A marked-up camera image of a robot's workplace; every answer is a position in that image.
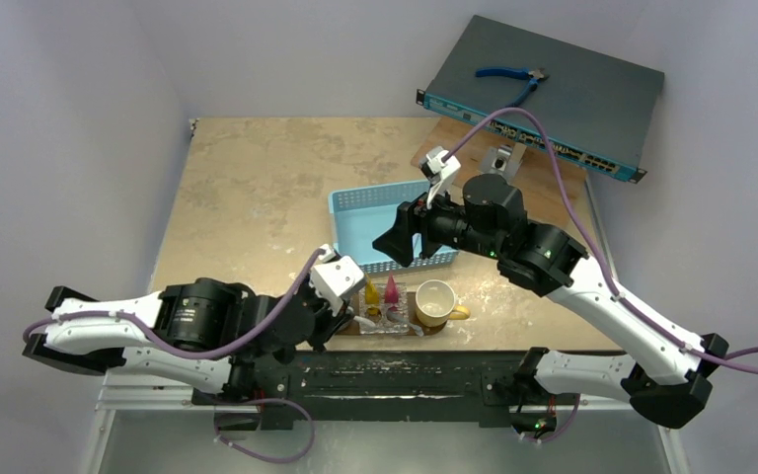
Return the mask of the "grey network switch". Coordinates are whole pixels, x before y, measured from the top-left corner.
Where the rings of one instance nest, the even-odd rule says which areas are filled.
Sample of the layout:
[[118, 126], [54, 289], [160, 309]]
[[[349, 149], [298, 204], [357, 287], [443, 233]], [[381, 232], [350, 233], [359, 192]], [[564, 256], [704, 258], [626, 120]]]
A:
[[662, 72], [565, 41], [474, 16], [416, 101], [475, 125], [505, 106], [487, 131], [618, 181], [637, 183]]

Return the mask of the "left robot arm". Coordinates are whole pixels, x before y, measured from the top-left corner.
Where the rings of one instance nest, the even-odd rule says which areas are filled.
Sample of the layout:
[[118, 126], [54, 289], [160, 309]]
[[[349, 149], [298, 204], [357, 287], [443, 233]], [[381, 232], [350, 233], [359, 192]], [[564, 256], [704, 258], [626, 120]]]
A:
[[117, 301], [57, 286], [46, 304], [49, 317], [23, 333], [23, 355], [80, 375], [155, 375], [241, 404], [264, 393], [259, 359], [289, 364], [301, 344], [323, 351], [352, 320], [349, 303], [363, 286], [354, 276], [332, 284], [305, 277], [270, 296], [201, 277]]

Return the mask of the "metal bracket stand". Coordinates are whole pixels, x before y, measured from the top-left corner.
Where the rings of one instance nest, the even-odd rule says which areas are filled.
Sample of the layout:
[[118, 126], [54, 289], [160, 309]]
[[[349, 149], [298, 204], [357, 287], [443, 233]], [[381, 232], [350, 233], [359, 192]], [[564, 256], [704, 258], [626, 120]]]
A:
[[479, 171], [500, 175], [507, 181], [512, 181], [523, 163], [526, 149], [523, 144], [491, 147], [482, 159]]

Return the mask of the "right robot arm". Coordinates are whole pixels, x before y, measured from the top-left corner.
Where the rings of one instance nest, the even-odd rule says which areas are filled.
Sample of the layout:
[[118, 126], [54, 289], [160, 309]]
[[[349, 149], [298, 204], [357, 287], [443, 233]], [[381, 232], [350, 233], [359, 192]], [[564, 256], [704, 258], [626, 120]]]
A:
[[615, 295], [598, 260], [561, 228], [531, 220], [521, 191], [504, 178], [483, 174], [466, 182], [462, 203], [425, 195], [399, 204], [394, 223], [372, 246], [408, 267], [416, 256], [443, 246], [489, 257], [510, 283], [562, 305], [599, 330], [622, 355], [576, 355], [545, 348], [527, 352], [507, 385], [524, 400], [545, 395], [586, 394], [628, 403], [647, 420], [680, 429], [700, 414], [716, 370], [706, 356], [724, 356], [727, 341], [699, 336], [650, 309], [651, 328]]

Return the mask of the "yellow toothbrush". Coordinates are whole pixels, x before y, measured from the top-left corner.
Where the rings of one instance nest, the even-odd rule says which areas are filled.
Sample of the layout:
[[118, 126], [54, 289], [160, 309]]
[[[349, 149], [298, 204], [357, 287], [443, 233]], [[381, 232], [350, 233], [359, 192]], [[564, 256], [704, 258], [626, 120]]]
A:
[[364, 286], [364, 311], [370, 318], [378, 318], [381, 315], [381, 296], [369, 276], [365, 277]]

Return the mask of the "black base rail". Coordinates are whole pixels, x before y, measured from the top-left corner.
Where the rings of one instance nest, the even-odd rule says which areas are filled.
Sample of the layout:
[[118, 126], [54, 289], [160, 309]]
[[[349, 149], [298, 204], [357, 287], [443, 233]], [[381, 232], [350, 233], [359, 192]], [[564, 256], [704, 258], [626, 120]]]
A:
[[270, 356], [257, 360], [243, 389], [211, 395], [195, 390], [191, 402], [219, 410], [241, 409], [247, 400], [267, 399], [252, 409], [250, 430], [289, 430], [301, 415], [275, 405], [275, 398], [301, 405], [316, 421], [465, 422], [481, 428], [519, 427], [533, 433], [566, 418], [581, 397], [550, 395], [532, 383], [528, 351], [300, 352], [290, 364]]

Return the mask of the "yellow mug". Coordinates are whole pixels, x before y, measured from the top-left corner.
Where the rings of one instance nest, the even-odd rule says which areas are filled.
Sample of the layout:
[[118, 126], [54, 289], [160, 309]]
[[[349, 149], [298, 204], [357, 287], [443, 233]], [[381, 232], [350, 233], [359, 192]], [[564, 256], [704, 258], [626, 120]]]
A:
[[471, 317], [471, 311], [458, 302], [455, 290], [439, 279], [427, 280], [417, 288], [415, 314], [421, 324], [429, 328]]

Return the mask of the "light wooden board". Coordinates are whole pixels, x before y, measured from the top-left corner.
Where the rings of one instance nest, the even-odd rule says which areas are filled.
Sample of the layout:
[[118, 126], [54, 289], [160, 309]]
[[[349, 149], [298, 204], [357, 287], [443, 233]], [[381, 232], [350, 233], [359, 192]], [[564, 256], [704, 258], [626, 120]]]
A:
[[[415, 167], [426, 152], [436, 146], [448, 149], [470, 129], [471, 127], [468, 124], [452, 118], [440, 118], [420, 148], [414, 153], [411, 165]], [[463, 201], [461, 189], [468, 179], [480, 173], [479, 166], [483, 163], [489, 149], [508, 143], [509, 141], [504, 137], [488, 131], [481, 131], [458, 152], [457, 157], [462, 168], [450, 191], [455, 202], [461, 203]], [[557, 225], [579, 239], [581, 235], [571, 222], [562, 202], [560, 189], [549, 157], [535, 148], [527, 148], [523, 145], [516, 146], [515, 150], [521, 151], [523, 155], [522, 163], [512, 180], [512, 185], [522, 192], [524, 206], [529, 217]], [[587, 171], [564, 160], [560, 160], [558, 164], [571, 206], [586, 231], [591, 237], [595, 237], [592, 204], [586, 190]]]

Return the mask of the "clear plastic box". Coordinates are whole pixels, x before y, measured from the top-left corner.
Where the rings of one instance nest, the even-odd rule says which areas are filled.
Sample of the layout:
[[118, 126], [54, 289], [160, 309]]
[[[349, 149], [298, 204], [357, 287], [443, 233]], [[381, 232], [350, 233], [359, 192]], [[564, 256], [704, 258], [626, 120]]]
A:
[[415, 334], [411, 327], [408, 289], [404, 283], [396, 284], [396, 297], [386, 299], [387, 285], [374, 283], [374, 291], [361, 289], [354, 299], [354, 323], [359, 336], [407, 336]]

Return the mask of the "light blue plastic basket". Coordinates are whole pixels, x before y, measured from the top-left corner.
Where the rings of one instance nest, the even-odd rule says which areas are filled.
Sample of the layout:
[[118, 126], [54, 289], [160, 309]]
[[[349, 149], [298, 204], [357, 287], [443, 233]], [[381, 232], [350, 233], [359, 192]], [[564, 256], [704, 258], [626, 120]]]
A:
[[351, 256], [370, 275], [404, 271], [404, 267], [376, 251], [372, 243], [394, 223], [401, 202], [427, 191], [428, 181], [417, 180], [330, 193], [333, 246], [339, 253]]

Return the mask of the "white toothbrush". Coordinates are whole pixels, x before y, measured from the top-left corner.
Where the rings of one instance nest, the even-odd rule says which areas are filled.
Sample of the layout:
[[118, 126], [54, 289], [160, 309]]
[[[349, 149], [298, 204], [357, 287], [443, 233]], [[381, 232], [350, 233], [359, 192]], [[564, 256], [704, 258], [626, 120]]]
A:
[[368, 318], [362, 317], [362, 316], [354, 316], [353, 320], [355, 322], [357, 322], [360, 326], [372, 327], [372, 328], [376, 327], [376, 323], [375, 322], [371, 321]]

